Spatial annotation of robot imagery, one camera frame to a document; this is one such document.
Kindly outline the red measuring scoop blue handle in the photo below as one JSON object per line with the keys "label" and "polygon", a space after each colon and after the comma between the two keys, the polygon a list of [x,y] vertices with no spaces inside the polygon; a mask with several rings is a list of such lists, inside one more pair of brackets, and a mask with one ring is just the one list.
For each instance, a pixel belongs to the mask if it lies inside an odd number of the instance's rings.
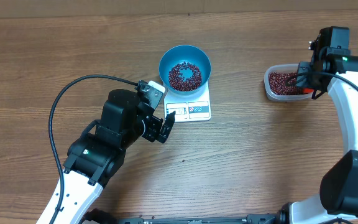
{"label": "red measuring scoop blue handle", "polygon": [[310,93],[313,93],[314,90],[313,89],[309,89],[309,88],[304,88],[303,89],[303,94],[310,94]]}

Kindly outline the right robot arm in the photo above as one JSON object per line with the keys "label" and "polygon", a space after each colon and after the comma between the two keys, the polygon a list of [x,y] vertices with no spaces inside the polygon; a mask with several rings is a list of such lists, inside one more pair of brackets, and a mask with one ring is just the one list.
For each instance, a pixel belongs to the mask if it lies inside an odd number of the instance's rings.
{"label": "right robot arm", "polygon": [[327,93],[336,108],[343,157],[324,175],[319,194],[288,203],[275,223],[351,223],[358,219],[358,56],[349,49],[350,30],[331,26],[310,42],[310,62],[300,62],[286,86],[307,88],[315,100]]}

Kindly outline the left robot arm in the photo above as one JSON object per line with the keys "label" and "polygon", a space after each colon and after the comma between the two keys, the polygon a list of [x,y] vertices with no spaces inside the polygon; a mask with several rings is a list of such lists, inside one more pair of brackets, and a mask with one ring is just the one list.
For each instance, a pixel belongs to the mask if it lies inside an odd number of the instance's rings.
{"label": "left robot arm", "polygon": [[79,223],[123,165],[127,148],[139,137],[164,143],[174,124],[153,115],[164,89],[113,90],[102,115],[82,132],[67,152],[63,180],[58,182],[38,223]]}

